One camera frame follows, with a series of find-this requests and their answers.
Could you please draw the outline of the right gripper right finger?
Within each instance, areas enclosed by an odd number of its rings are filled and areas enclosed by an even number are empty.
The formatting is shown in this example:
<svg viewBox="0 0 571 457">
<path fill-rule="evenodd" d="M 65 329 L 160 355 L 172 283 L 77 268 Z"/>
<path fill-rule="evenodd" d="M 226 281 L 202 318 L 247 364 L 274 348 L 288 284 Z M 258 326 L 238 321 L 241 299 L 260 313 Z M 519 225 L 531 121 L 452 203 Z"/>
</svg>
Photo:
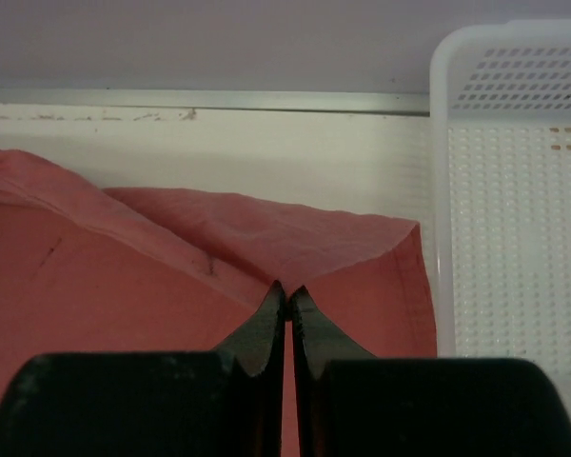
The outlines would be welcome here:
<svg viewBox="0 0 571 457">
<path fill-rule="evenodd" d="M 571 456 L 548 376 L 512 358 L 380 358 L 317 307 L 290 301 L 304 456 Z"/>
</svg>

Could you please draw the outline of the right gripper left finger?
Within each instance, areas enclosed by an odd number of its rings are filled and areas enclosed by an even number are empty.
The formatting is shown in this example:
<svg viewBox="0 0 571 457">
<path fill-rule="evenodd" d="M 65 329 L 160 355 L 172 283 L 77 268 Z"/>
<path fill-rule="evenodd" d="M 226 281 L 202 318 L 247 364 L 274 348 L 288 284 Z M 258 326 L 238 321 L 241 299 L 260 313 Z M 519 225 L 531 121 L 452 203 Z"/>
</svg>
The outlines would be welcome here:
<svg viewBox="0 0 571 457">
<path fill-rule="evenodd" d="M 277 456 L 285 293 L 208 351 L 42 354 L 0 402 L 0 456 Z"/>
</svg>

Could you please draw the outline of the salmon pink t shirt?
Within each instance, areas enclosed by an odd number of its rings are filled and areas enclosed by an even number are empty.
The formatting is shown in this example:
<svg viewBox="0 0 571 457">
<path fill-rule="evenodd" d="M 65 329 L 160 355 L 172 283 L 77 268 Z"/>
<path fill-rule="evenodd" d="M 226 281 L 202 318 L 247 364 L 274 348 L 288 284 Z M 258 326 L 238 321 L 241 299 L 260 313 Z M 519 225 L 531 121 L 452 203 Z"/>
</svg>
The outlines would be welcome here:
<svg viewBox="0 0 571 457">
<path fill-rule="evenodd" d="M 413 221 L 186 189 L 99 189 L 0 150 L 0 402 L 31 358 L 208 351 L 285 293 L 283 436 L 296 428 L 290 301 L 375 356 L 433 357 L 436 325 Z"/>
</svg>

